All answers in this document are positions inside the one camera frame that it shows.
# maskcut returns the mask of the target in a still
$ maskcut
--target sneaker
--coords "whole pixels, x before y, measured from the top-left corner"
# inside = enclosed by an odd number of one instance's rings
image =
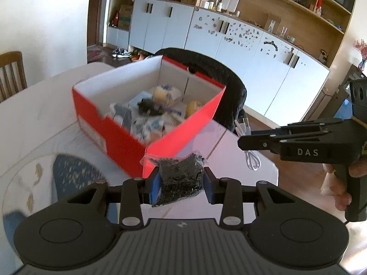
[[[129,58],[129,57],[131,57],[131,53],[129,53],[125,49],[120,49],[119,52],[117,53],[117,58]]]
[[[120,48],[118,47],[117,49],[115,49],[115,50],[112,52],[112,56],[113,56],[114,58],[116,58],[116,57],[117,57],[117,54],[119,53],[119,50],[120,50]]]

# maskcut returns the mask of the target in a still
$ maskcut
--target finger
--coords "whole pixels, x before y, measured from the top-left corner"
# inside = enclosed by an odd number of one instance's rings
[[[346,192],[343,195],[334,195],[334,200],[336,205],[348,206],[352,202],[352,197]]]
[[[322,167],[324,168],[324,171],[327,173],[332,173],[334,171],[334,167],[331,164],[323,163]]]
[[[322,195],[342,195],[345,192],[345,186],[334,174],[327,173],[324,183],[321,186]]]
[[[336,207],[339,211],[345,211],[347,206],[345,206],[345,205],[339,205],[339,204],[335,203],[335,207]]]
[[[367,174],[367,159],[359,160],[349,167],[349,174],[354,178],[359,178]]]

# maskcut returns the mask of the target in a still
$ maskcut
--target white wall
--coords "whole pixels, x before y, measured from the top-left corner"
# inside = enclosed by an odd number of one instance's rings
[[[0,54],[19,50],[28,86],[87,64],[89,0],[0,0]]]
[[[325,84],[324,92],[326,92],[325,89],[327,89],[328,95],[333,95],[335,93],[338,86],[346,77],[351,64],[358,66],[358,64],[362,61],[361,54],[353,47],[353,44],[356,40],[364,39],[367,41],[366,5],[367,0],[355,1],[352,18],[349,22],[348,29],[345,32],[339,51],[335,56],[333,65],[330,67],[329,77]],[[324,102],[318,106],[311,119],[316,118],[323,111],[329,100],[329,97],[325,98]]]

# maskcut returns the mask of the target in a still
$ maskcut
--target red shoe box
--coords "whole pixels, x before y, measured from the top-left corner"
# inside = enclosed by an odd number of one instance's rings
[[[127,103],[142,91],[171,85],[183,93],[183,102],[204,106],[161,139],[145,146],[106,116],[111,103]],[[155,56],[104,72],[74,85],[74,106],[82,131],[131,177],[147,178],[154,165],[145,154],[174,157],[212,120],[225,86],[167,57]]]

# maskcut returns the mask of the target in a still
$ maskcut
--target white cable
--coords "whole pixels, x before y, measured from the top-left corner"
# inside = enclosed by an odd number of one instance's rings
[[[251,129],[249,126],[246,125],[246,122],[244,123],[238,123],[237,120],[234,120],[234,123],[236,124],[236,132],[238,137],[244,136],[246,134],[251,134]],[[261,167],[261,161],[260,158],[254,153],[254,151],[244,151],[245,157],[246,157],[246,164],[249,169],[252,171],[257,171]]]

